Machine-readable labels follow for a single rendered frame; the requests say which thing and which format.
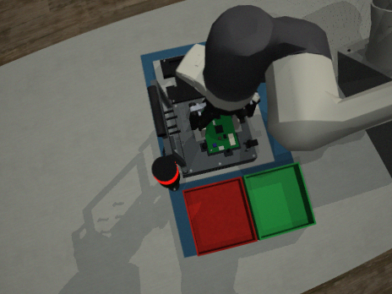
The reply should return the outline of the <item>green open-top bin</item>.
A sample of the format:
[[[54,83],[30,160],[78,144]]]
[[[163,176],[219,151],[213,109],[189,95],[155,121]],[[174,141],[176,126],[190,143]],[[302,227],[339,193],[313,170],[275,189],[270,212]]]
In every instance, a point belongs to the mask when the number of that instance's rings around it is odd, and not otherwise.
[[[316,225],[299,162],[245,175],[242,182],[258,240]]]

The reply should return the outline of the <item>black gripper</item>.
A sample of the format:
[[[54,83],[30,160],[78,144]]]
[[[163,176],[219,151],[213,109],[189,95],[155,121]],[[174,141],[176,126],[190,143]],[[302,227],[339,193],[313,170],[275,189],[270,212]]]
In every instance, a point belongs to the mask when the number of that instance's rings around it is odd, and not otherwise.
[[[256,105],[260,103],[260,99],[258,102],[250,101],[245,106],[245,109],[238,109],[234,111],[227,111],[217,107],[214,107],[205,97],[202,104],[195,104],[194,102],[189,103],[190,116],[189,121],[191,125],[191,129],[195,130],[199,128],[201,133],[201,137],[205,137],[206,126],[215,118],[218,118],[220,115],[222,116],[232,116],[232,122],[235,130],[238,130],[241,123],[245,123],[246,116],[252,117],[254,114],[254,110]],[[197,106],[196,106],[197,105]],[[246,109],[247,108],[247,109]],[[203,112],[202,112],[203,111]],[[202,113],[201,113],[202,112]]]

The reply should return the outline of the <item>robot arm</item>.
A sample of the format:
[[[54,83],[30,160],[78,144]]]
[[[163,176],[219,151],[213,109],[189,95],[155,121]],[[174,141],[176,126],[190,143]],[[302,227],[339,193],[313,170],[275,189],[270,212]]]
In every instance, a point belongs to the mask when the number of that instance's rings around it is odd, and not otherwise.
[[[371,21],[365,57],[392,70],[392,0],[371,2]],[[255,91],[266,83],[267,131],[288,151],[313,151],[392,121],[392,81],[339,98],[325,31],[253,5],[221,14],[176,75],[229,112],[258,102]]]

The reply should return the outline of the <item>green circuit board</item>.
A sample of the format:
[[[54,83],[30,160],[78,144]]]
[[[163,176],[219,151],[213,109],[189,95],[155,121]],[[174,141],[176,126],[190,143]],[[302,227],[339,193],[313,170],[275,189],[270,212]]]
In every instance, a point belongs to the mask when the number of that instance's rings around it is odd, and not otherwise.
[[[213,119],[206,126],[205,139],[209,153],[239,147],[231,116]]]

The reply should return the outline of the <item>red open-top bin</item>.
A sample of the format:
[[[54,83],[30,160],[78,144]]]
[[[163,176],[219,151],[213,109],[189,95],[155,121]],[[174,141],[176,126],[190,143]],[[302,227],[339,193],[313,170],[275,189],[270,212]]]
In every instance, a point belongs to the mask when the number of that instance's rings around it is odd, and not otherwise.
[[[198,256],[258,241],[242,177],[182,194]]]

